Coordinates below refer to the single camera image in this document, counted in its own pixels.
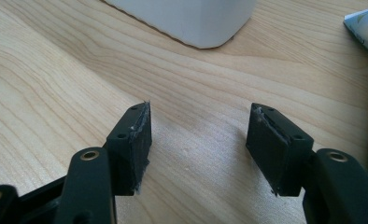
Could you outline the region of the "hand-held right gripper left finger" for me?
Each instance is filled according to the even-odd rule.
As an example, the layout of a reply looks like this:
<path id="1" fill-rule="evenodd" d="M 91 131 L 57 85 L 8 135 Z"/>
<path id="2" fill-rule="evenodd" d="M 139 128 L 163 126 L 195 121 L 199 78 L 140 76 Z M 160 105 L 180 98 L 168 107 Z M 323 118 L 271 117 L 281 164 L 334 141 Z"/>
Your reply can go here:
<path id="1" fill-rule="evenodd" d="M 106 138 L 115 195 L 133 196 L 140 190 L 151 145 L 150 103 L 129 107 Z"/>

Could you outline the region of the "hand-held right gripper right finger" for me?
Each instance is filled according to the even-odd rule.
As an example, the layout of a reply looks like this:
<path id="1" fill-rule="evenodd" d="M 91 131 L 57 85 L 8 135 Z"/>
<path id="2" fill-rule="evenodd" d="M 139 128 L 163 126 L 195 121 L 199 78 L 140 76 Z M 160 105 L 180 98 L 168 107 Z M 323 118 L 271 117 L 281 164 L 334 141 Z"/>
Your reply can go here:
<path id="1" fill-rule="evenodd" d="M 246 147 L 274 194 L 298 196 L 314 139 L 267 105 L 252 103 Z"/>

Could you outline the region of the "grey toothbrush holder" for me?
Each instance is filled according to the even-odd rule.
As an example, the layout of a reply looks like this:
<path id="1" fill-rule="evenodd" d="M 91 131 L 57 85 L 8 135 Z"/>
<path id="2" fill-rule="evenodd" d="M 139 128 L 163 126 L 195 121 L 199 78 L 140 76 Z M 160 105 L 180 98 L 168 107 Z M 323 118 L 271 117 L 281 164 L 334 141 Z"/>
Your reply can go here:
<path id="1" fill-rule="evenodd" d="M 257 0 L 105 0 L 198 49 L 223 45 L 249 20 Z"/>

